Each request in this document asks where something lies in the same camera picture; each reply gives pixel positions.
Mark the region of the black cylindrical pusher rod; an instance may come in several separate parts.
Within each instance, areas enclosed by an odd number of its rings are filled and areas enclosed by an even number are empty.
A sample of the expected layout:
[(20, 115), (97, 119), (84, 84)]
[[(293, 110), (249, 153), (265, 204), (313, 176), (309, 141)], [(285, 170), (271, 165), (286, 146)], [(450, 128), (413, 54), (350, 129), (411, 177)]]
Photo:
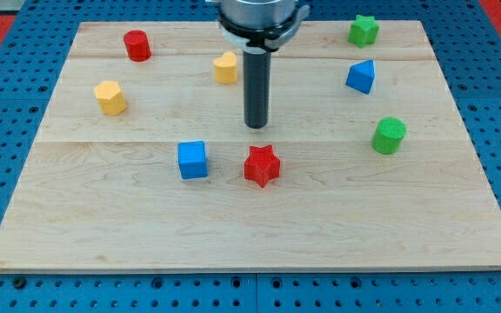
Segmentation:
[(266, 50), (245, 50), (244, 123), (252, 129), (268, 123), (271, 78), (271, 54)]

